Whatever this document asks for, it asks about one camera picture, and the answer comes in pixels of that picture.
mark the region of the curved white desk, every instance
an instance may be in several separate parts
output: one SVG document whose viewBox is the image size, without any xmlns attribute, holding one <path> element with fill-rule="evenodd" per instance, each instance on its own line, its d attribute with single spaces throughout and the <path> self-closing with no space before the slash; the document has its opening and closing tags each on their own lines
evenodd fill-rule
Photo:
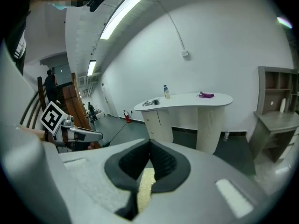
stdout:
<svg viewBox="0 0 299 224">
<path fill-rule="evenodd" d="M 229 95 L 213 93 L 213 98 L 199 98 L 199 93 L 171 95 L 170 99 L 158 97 L 160 104 L 142 106 L 134 109 L 141 111 L 151 139 L 173 142 L 171 119 L 168 109 L 172 107 L 198 107 L 198 131 L 196 149 L 213 154 L 216 150 L 224 121 L 224 107 L 233 102 Z"/>
</svg>

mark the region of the purple object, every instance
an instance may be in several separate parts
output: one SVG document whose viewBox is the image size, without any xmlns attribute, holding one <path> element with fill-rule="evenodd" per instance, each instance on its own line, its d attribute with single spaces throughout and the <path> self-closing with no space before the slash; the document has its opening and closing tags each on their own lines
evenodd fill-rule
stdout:
<svg viewBox="0 0 299 224">
<path fill-rule="evenodd" d="M 204 92 L 200 92 L 200 95 L 197 95 L 198 97 L 200 98 L 213 98 L 214 97 L 214 94 L 207 94 L 207 93 L 204 93 Z"/>
</svg>

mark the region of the person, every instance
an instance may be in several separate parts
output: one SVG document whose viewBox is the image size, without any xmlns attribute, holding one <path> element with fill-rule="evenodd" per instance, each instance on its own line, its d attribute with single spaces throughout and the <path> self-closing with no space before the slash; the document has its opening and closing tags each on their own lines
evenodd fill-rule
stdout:
<svg viewBox="0 0 299 224">
<path fill-rule="evenodd" d="M 53 74 L 52 70 L 48 70 L 47 75 L 48 76 L 43 85 L 46 86 L 48 100 L 49 102 L 53 101 L 54 103 L 60 105 L 61 103 L 57 100 L 58 91 L 56 88 L 56 76 Z"/>
<path fill-rule="evenodd" d="M 94 120 L 94 121 L 95 121 L 95 120 L 98 120 L 98 118 L 97 118 L 96 115 L 95 115 L 94 107 L 93 107 L 92 104 L 90 104 L 90 102 L 88 102 L 88 110 L 89 110 L 91 116 L 93 117 L 93 120 Z"/>
<path fill-rule="evenodd" d="M 83 103 L 82 104 L 82 108 L 83 108 L 83 110 L 86 112 L 86 114 L 87 114 L 87 109 L 85 109 L 85 104 Z"/>
</svg>

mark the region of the white cable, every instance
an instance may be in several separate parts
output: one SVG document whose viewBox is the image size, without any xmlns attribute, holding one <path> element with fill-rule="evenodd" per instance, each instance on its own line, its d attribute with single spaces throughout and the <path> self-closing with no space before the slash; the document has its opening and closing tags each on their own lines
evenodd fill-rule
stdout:
<svg viewBox="0 0 299 224">
<path fill-rule="evenodd" d="M 177 29 L 177 26 L 176 26 L 176 24 L 174 23 L 173 19 L 171 18 L 169 12 L 163 7 L 163 5 L 162 5 L 160 2 L 157 2 L 157 3 L 161 6 L 161 8 L 162 8 L 162 9 L 167 13 L 167 15 L 169 16 L 169 18 L 170 18 L 170 20 L 171 20 L 171 22 L 172 22 L 172 24 L 173 24 L 173 26 L 174 26 L 174 28 L 175 28 L 175 30 L 176 30 L 176 32 L 177 32 L 178 39 L 179 39 L 179 41 L 180 41 L 180 43 L 181 43 L 181 46 L 182 46 L 182 50 L 185 50 L 185 46 L 184 46 L 184 44 L 183 44 L 183 40 L 182 40 L 182 38 L 181 38 L 181 35 L 179 34 L 178 29 Z"/>
</svg>

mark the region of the fire extinguisher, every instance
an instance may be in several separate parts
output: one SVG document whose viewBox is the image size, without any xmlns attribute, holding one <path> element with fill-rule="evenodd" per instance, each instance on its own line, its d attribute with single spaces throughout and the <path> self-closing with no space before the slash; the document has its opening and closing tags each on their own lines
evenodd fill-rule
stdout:
<svg viewBox="0 0 299 224">
<path fill-rule="evenodd" d="M 130 117 L 129 117 L 129 113 L 126 110 L 123 111 L 123 115 L 126 118 L 126 122 L 127 123 L 131 123 L 131 120 L 130 120 Z"/>
</svg>

